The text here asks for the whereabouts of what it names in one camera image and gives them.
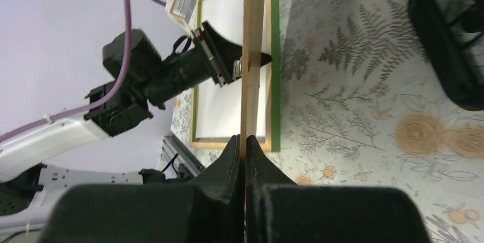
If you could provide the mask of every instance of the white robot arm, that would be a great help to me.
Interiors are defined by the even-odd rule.
[[[10,181],[43,161],[109,135],[77,114],[39,126],[0,143],[0,183]]]

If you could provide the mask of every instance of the tabletop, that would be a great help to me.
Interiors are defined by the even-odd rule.
[[[400,188],[434,242],[484,242],[484,111],[446,97],[407,1],[280,0],[281,151],[267,156],[299,184]],[[452,18],[468,1],[438,3]],[[484,44],[468,54],[484,67]],[[190,93],[171,129],[210,165],[220,150],[189,147]]]

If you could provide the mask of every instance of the green frame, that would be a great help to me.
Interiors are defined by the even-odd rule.
[[[201,25],[201,8],[203,0],[198,0],[196,9],[195,27]],[[280,48],[280,23],[279,23],[279,0],[271,0],[271,151],[281,151],[281,48]],[[191,142],[196,141],[196,121],[198,115],[198,86],[193,88],[193,109],[191,124]]]

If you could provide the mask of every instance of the wooden stick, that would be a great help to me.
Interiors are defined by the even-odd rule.
[[[244,0],[242,41],[242,113],[240,157],[245,159],[246,140],[257,130],[259,102],[260,54],[264,21],[264,0]]]

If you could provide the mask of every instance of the wall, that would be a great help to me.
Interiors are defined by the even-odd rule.
[[[112,80],[102,47],[124,31],[123,0],[0,0],[0,132],[56,113]],[[182,30],[149,0],[131,0],[133,26],[143,29],[162,56]],[[96,171],[134,171],[159,164],[173,101],[135,130],[84,145],[49,163]]]

